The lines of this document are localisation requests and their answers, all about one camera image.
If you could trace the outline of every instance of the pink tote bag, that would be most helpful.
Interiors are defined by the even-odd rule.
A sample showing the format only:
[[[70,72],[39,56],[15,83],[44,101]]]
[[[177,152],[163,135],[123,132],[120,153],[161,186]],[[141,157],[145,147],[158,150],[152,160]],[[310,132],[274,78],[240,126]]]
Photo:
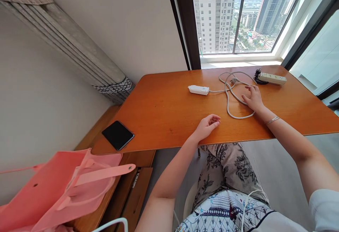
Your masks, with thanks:
[[[115,177],[135,169],[134,164],[119,166],[121,158],[92,155],[91,149],[60,151],[34,166],[36,174],[0,207],[0,232],[42,231],[92,213]]]

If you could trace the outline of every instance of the curtain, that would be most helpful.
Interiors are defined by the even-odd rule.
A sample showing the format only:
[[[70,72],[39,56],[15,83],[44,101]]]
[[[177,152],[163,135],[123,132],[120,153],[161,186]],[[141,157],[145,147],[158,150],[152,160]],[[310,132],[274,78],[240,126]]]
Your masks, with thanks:
[[[115,104],[133,90],[118,66],[52,0],[0,0],[0,6],[65,55],[77,74]]]

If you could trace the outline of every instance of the silver bracelet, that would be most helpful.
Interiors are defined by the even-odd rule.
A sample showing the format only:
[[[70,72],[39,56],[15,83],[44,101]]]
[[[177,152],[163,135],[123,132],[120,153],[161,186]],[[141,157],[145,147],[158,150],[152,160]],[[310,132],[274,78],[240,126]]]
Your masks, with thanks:
[[[269,120],[268,122],[266,122],[265,124],[270,124],[271,122],[275,121],[275,120],[278,120],[280,117],[279,116],[276,116],[274,117],[273,119]]]

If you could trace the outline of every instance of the pajama pants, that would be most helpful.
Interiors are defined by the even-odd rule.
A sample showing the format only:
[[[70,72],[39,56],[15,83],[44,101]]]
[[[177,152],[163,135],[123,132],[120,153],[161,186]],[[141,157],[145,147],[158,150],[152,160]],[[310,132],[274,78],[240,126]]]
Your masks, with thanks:
[[[238,190],[247,195],[261,190],[241,143],[201,145],[200,149],[208,156],[198,179],[192,211],[222,190]],[[268,205],[268,199],[261,191],[252,193],[251,197]]]

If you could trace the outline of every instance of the black phone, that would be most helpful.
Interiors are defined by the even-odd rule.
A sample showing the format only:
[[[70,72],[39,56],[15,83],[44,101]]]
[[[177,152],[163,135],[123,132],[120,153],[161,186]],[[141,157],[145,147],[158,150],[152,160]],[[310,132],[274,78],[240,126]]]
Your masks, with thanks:
[[[134,138],[134,134],[119,121],[104,129],[102,134],[117,151],[123,149]]]

